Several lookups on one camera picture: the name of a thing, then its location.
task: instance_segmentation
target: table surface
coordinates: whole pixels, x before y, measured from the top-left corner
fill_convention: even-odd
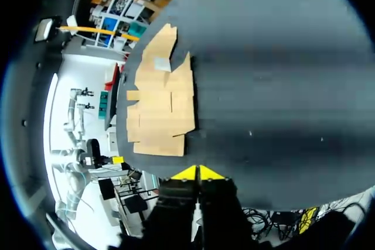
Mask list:
[[[178,27],[172,70],[193,56],[196,130],[184,157],[140,155],[127,142],[127,90],[142,51]],[[306,208],[375,182],[375,64],[346,0],[173,0],[126,65],[117,108],[120,155],[171,177],[206,165],[232,177],[245,207]]]

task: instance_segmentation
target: yellow bar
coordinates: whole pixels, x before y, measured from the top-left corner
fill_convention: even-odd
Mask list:
[[[98,33],[103,33],[105,35],[115,35],[115,32],[111,30],[88,28],[86,26],[61,26],[60,29],[61,30],[77,30],[79,32],[98,32]],[[139,41],[139,38],[133,35],[123,34],[121,35],[121,37],[127,38],[129,40],[133,40],[133,41]]]

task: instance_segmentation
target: white wall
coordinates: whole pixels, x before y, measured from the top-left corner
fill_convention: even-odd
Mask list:
[[[115,132],[115,128],[112,127],[108,131],[105,131],[104,120],[98,118],[100,92],[104,90],[104,83],[111,80],[115,63],[116,61],[109,60],[103,63],[103,61],[95,61],[86,56],[64,55],[64,62],[58,73],[59,82],[51,113],[50,143],[52,150],[68,149],[71,147],[70,139],[63,128],[63,124],[67,122],[70,89],[85,89],[87,87],[90,91],[94,92],[94,96],[78,96],[77,98],[77,103],[90,103],[90,105],[95,107],[94,109],[85,109],[84,126],[86,134],[84,139],[98,139],[102,155],[118,155],[118,152],[109,151],[107,140],[107,132]],[[75,110],[74,120],[76,123],[79,121],[77,109]]]
[[[109,151],[107,134],[104,130],[104,120],[98,118],[100,92],[104,89],[104,83],[111,80],[115,63],[116,61],[96,60],[95,58],[82,55],[64,55],[64,62],[57,74],[59,81],[51,111],[51,150],[71,148],[70,139],[63,129],[63,124],[67,122],[69,92],[71,88],[84,89],[87,87],[90,91],[94,92],[94,96],[78,97],[78,102],[83,104],[89,102],[95,109],[86,110],[89,113],[84,115],[86,130],[84,139],[98,139],[102,155],[118,155],[118,152]],[[76,110],[75,114],[75,122],[77,122],[79,120],[78,110]],[[108,131],[114,132],[115,128],[110,128]],[[57,170],[54,170],[54,173],[57,189],[62,201],[66,203],[66,194],[69,189],[67,177],[64,173],[60,173]],[[108,245],[117,246],[120,243],[118,234],[121,231],[118,225],[111,225],[100,195],[98,184],[89,183],[84,189],[82,199],[93,208],[94,212],[81,200],[77,208],[76,219],[72,220],[72,223],[82,239],[96,249],[105,250],[108,248]]]
[[[87,46],[82,46],[82,41],[81,37],[74,36],[64,53],[87,56],[86,60],[101,61],[102,63],[110,63],[111,60],[124,61],[124,55],[113,51],[113,49],[91,46],[93,42],[87,42]]]

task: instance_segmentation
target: black cable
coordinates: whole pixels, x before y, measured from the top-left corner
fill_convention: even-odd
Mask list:
[[[262,229],[260,229],[259,231],[253,230],[253,235],[259,236],[260,234],[262,234],[268,228],[269,220],[266,217],[266,215],[262,214],[261,212],[255,210],[255,209],[250,209],[250,208],[245,208],[245,209],[243,209],[243,211],[246,215],[246,218],[248,219],[248,221],[250,223],[252,223],[252,225],[264,224]]]
[[[348,204],[347,206],[345,206],[344,210],[341,211],[341,213],[344,213],[348,208],[353,207],[353,206],[356,206],[356,207],[360,208],[363,215],[366,215],[366,210],[358,202],[352,202],[352,203]]]

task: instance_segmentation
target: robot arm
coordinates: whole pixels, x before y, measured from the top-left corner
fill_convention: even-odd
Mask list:
[[[70,89],[70,94],[69,94],[69,107],[68,107],[68,122],[64,124],[64,130],[67,132],[69,139],[71,140],[73,147],[76,148],[78,146],[78,143],[82,141],[82,136],[84,136],[85,131],[84,131],[84,121],[83,121],[83,109],[91,109],[94,108],[90,106],[90,103],[87,105],[84,104],[77,104],[77,107],[79,109],[79,116],[80,116],[80,132],[79,132],[79,138],[77,139],[76,136],[74,135],[74,130],[76,128],[76,123],[74,122],[74,112],[76,109],[76,102],[77,102],[77,97],[78,96],[93,96],[94,93],[92,91],[89,91],[87,87],[82,90],[82,89],[75,89],[72,88]]]

